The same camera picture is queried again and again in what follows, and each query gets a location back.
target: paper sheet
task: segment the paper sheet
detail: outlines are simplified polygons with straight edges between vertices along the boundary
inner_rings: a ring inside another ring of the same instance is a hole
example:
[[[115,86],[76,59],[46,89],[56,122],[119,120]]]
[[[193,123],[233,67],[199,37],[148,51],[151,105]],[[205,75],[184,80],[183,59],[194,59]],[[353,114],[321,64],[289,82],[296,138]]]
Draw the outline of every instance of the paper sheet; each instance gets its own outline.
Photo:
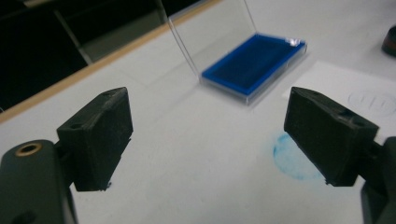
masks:
[[[396,82],[317,62],[292,86],[318,91],[380,127],[375,141],[396,136]],[[282,95],[289,98],[291,87]]]

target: white tabletop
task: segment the white tabletop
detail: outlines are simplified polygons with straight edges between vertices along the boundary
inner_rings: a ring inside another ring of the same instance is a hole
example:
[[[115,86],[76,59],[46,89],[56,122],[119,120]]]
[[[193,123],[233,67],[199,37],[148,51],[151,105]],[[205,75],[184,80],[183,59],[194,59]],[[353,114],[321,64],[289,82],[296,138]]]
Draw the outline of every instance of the white tabletop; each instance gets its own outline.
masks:
[[[73,191],[79,223],[362,223],[360,190],[276,166],[288,101],[314,63],[396,80],[380,46],[393,0],[247,0],[261,33],[300,37],[308,51],[252,106],[201,86],[170,31],[0,124],[0,154],[56,128],[102,91],[128,88],[132,141],[106,192]]]

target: blue stain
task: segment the blue stain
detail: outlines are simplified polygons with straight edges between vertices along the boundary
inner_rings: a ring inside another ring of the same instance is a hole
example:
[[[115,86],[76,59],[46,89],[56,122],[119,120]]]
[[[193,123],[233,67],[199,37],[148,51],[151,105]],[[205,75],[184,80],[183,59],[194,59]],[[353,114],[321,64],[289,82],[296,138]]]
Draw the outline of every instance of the blue stain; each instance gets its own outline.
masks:
[[[294,179],[307,180],[322,176],[287,133],[283,133],[276,141],[274,161],[282,173]]]

